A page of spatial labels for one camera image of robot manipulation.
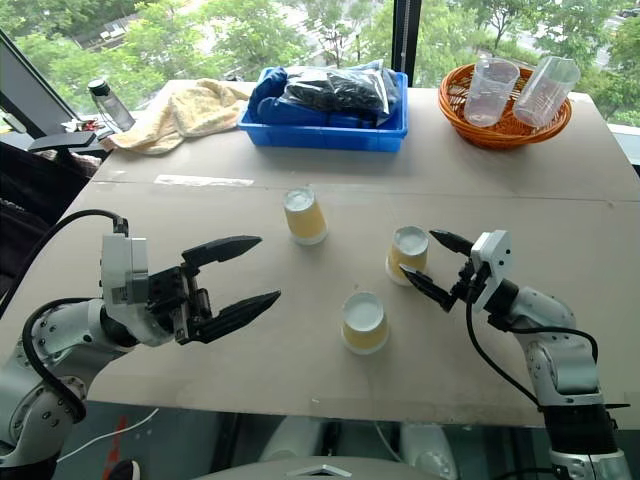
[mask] yellow towel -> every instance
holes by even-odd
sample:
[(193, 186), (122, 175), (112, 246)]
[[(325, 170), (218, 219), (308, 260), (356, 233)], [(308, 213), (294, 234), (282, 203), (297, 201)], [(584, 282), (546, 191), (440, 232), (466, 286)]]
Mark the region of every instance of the yellow towel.
[(235, 127), (248, 98), (240, 90), (201, 78), (193, 85), (175, 90), (164, 104), (155, 105), (154, 111), (129, 131), (111, 135), (103, 144), (107, 148), (159, 155), (176, 148), (185, 137), (200, 137)]

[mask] paper cup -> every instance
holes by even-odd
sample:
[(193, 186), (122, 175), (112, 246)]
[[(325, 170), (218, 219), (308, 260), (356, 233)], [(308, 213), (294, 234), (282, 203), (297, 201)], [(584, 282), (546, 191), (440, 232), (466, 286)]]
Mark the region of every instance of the paper cup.
[(315, 245), (325, 239), (327, 223), (310, 188), (296, 188), (284, 196), (284, 213), (293, 240), (300, 245)]
[(385, 265), (389, 278), (398, 285), (411, 285), (411, 282), (402, 273), (400, 265), (404, 264), (416, 270), (424, 270), (427, 266), (428, 247), (429, 238), (421, 228), (411, 226), (396, 230)]
[(342, 340), (358, 355), (377, 352), (389, 338), (389, 324), (382, 302), (373, 293), (351, 296), (342, 307)]

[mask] window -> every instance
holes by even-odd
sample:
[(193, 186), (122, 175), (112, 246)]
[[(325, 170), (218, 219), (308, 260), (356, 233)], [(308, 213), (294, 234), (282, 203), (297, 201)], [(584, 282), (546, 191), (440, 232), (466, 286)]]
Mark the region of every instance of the window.
[(131, 110), (170, 79), (266, 66), (390, 66), (393, 0), (0, 0), (0, 28), (79, 114), (105, 77)]
[(608, 123), (640, 126), (640, 15), (617, 0), (422, 0), (414, 86), (437, 87), (453, 68), (495, 55), (534, 68), (573, 58), (575, 90)]

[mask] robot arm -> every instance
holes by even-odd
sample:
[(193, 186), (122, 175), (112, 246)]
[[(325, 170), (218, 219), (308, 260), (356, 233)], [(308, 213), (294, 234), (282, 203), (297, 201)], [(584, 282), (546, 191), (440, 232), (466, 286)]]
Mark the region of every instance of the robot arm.
[(86, 414), (96, 375), (138, 343), (209, 343), (271, 307), (279, 291), (242, 300), (214, 318), (208, 292), (195, 279), (203, 265), (235, 258), (260, 241), (216, 240), (183, 252), (180, 266), (149, 276), (145, 239), (105, 235), (102, 298), (61, 299), (38, 309), (0, 368), (0, 478), (52, 476), (72, 425)]
[(545, 418), (556, 477), (630, 480), (600, 390), (595, 340), (574, 330), (575, 317), (561, 301), (505, 278), (512, 261), (509, 232), (483, 233), (475, 243), (442, 230), (431, 234), (445, 247), (469, 257), (460, 279), (446, 292), (423, 273), (402, 266), (405, 275), (447, 312), (456, 300), (467, 302), (470, 328), (471, 310), (486, 310), (491, 325), (514, 333), (535, 391), (530, 398)]

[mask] white tabletop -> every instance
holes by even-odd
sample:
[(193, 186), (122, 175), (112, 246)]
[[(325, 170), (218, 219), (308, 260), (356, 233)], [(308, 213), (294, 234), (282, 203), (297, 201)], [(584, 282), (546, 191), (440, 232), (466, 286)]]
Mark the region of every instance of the white tabletop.
[[(600, 344), (606, 401), (634, 404), (615, 417), (622, 428), (640, 427), (640, 376), (630, 370), (640, 364), (640, 183), (593, 104), (577, 102), (557, 138), (496, 153), (453, 132), (434, 90), (411, 90), (409, 98), (410, 133), (397, 155), (257, 148), (239, 131), (185, 142), (163, 157), (111, 155), (71, 210), (99, 207), (126, 216), (132, 234), (148, 238), (153, 272), (214, 238), (260, 235), (264, 241), (242, 257), (203, 268), (199, 284), (215, 307), (278, 288), (283, 295), (249, 327), (213, 344), (137, 348), (98, 376), (90, 398), (539, 425), (542, 418), (527, 400), (476, 355), (461, 305), (445, 314), (384, 272), (399, 226), (443, 228), (469, 239), (503, 228), (513, 235), (511, 280), (571, 306), (579, 327)], [(166, 185), (159, 175), (209, 180)], [(221, 186), (211, 178), (254, 183)], [(282, 212), (284, 191), (302, 184), (316, 190), (330, 228), (313, 248), (290, 241)], [(3, 320), (2, 358), (35, 307), (96, 294), (100, 234), (108, 229), (104, 220), (86, 220), (51, 242)], [(438, 284), (448, 288), (463, 262), (432, 242), (427, 268)], [(366, 358), (340, 342), (340, 309), (356, 291), (375, 292), (391, 326), (386, 347)], [(488, 326), (486, 315), (478, 316), (477, 330), (486, 350), (530, 386), (515, 338)]]

